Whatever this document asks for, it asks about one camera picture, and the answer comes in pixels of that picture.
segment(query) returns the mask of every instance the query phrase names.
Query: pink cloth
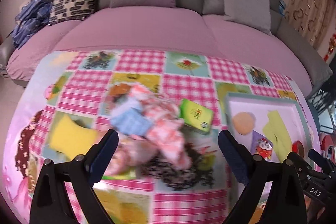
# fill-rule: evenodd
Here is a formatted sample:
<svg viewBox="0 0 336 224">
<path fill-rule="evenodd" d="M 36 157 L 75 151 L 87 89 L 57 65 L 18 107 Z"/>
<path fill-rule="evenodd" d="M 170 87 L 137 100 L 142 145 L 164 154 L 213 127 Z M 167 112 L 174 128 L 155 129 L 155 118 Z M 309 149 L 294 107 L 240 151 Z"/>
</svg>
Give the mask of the pink cloth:
<svg viewBox="0 0 336 224">
<path fill-rule="evenodd" d="M 183 124 L 183 119 L 162 119 L 147 132 L 146 137 L 158 146 L 168 162 L 178 169 L 189 169 L 192 161 L 184 150 L 184 136 L 179 131 Z"/>
<path fill-rule="evenodd" d="M 11 78 L 29 81 L 42 58 L 51 53 L 62 37 L 81 22 L 70 20 L 52 26 L 47 25 L 34 34 L 10 57 L 6 69 Z"/>
<path fill-rule="evenodd" d="M 203 16 L 218 48 L 229 60 L 246 63 L 291 77 L 304 96 L 312 90 L 309 75 L 294 53 L 275 36 L 223 20 L 219 15 Z"/>
<path fill-rule="evenodd" d="M 136 136 L 119 134 L 119 144 L 105 170 L 106 176 L 119 175 L 129 166 L 138 166 L 151 160 L 158 152 L 157 147 L 148 140 Z"/>
<path fill-rule="evenodd" d="M 64 36 L 54 51 L 101 49 L 166 50 L 224 58 L 196 12 L 146 6 L 100 10 Z"/>
<path fill-rule="evenodd" d="M 163 95 L 154 94 L 147 87 L 141 84 L 135 84 L 129 97 L 135 98 L 143 105 L 143 115 L 152 122 L 158 122 L 161 119 L 176 119 L 179 117 L 179 107 Z"/>
</svg>

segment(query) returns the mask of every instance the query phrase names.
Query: red object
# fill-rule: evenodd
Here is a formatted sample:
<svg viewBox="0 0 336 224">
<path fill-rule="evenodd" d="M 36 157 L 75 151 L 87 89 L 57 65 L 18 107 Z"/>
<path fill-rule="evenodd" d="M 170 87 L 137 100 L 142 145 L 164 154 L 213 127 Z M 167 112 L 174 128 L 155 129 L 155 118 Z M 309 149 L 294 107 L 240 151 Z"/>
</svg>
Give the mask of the red object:
<svg viewBox="0 0 336 224">
<path fill-rule="evenodd" d="M 262 138 L 256 147 L 256 154 L 259 154 L 264 159 L 271 159 L 273 148 L 268 139 Z"/>
<path fill-rule="evenodd" d="M 296 141 L 292 145 L 293 152 L 297 153 L 301 158 L 305 157 L 305 149 L 300 141 Z"/>
<path fill-rule="evenodd" d="M 326 135 L 321 143 L 322 156 L 330 159 L 334 164 L 335 160 L 335 145 L 330 135 Z"/>
<path fill-rule="evenodd" d="M 183 64 L 186 65 L 186 66 L 190 66 L 191 65 L 191 62 L 189 60 L 184 60 L 183 61 Z"/>
</svg>

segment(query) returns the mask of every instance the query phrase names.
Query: yellow cloth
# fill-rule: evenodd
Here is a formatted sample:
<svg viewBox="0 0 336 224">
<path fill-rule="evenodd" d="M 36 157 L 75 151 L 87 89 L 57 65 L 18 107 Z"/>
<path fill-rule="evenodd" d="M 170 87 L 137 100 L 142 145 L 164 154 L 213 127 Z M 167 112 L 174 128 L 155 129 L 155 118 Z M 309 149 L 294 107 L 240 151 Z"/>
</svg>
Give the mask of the yellow cloth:
<svg viewBox="0 0 336 224">
<path fill-rule="evenodd" d="M 115 223 L 147 224 L 146 213 L 136 203 L 125 203 L 118 199 L 112 191 L 94 189 L 101 205 Z"/>
<path fill-rule="evenodd" d="M 50 134 L 49 147 L 71 160 L 78 154 L 86 154 L 97 140 L 97 131 L 77 125 L 66 114 Z"/>
<path fill-rule="evenodd" d="M 273 150 L 279 161 L 283 162 L 292 152 L 292 140 L 277 110 L 270 111 L 267 116 L 269 122 L 264 126 L 263 133 L 273 143 Z"/>
</svg>

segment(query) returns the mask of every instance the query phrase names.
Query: pink checkered tablecloth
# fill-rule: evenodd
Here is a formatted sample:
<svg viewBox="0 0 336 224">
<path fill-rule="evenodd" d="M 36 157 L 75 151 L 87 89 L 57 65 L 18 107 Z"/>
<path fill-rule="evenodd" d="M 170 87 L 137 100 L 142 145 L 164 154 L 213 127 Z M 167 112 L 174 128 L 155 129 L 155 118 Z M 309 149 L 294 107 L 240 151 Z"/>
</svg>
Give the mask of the pink checkered tablecloth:
<svg viewBox="0 0 336 224">
<path fill-rule="evenodd" d="M 30 139 L 30 152 L 38 159 L 38 169 L 41 169 L 43 160 L 50 157 L 49 130 L 62 113 L 91 128 L 107 131 L 110 118 L 106 115 L 106 98 L 121 84 L 140 82 L 167 95 L 177 104 L 184 98 L 192 100 L 214 112 L 211 134 L 195 144 L 201 149 L 210 147 L 214 151 L 216 160 L 209 167 L 211 172 L 203 174 L 200 182 L 181 191 L 174 191 L 164 182 L 146 177 L 101 181 L 96 193 L 101 197 L 104 189 L 110 200 L 118 200 L 114 206 L 120 208 L 124 203 L 133 204 L 133 211 L 141 212 L 139 219 L 146 220 L 139 220 L 139 223 L 222 223 L 228 214 L 231 181 L 230 169 L 214 141 L 226 128 L 225 113 L 219 101 L 221 84 L 232 84 L 251 94 L 268 97 L 281 97 L 284 92 L 292 91 L 288 78 L 257 69 L 262 73 L 253 73 L 249 66 L 229 60 L 176 52 L 79 52 L 60 80 L 51 86 L 56 93 L 49 97 L 41 114 L 36 132 Z M 78 221 L 86 223 L 71 183 L 66 184 L 66 189 Z"/>
</svg>

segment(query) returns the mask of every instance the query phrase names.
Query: tray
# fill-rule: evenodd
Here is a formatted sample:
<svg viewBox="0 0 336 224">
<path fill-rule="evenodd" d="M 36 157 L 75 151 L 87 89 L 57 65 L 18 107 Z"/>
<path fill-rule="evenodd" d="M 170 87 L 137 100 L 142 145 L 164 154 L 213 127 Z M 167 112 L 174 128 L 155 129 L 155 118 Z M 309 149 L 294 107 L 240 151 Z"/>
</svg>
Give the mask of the tray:
<svg viewBox="0 0 336 224">
<path fill-rule="evenodd" d="M 225 104 L 229 131 L 235 137 L 237 142 L 245 145 L 249 151 L 252 149 L 253 132 L 246 135 L 239 134 L 233 125 L 232 118 L 239 112 L 251 113 L 255 117 L 255 126 L 253 130 L 265 136 L 263 128 L 269 122 L 268 113 L 270 111 L 277 111 L 288 131 L 292 143 L 300 141 L 303 144 L 304 159 L 312 168 L 314 168 L 314 163 L 307 156 L 307 152 L 312 148 L 308 125 L 301 107 L 296 101 L 283 98 L 229 92 L 226 96 Z M 280 162 L 274 150 L 272 151 L 270 161 Z M 244 185 L 238 183 L 235 180 L 234 175 L 232 178 L 230 203 L 234 204 L 244 190 Z M 271 182 L 266 183 L 260 199 L 261 203 L 267 200 L 271 185 Z"/>
</svg>

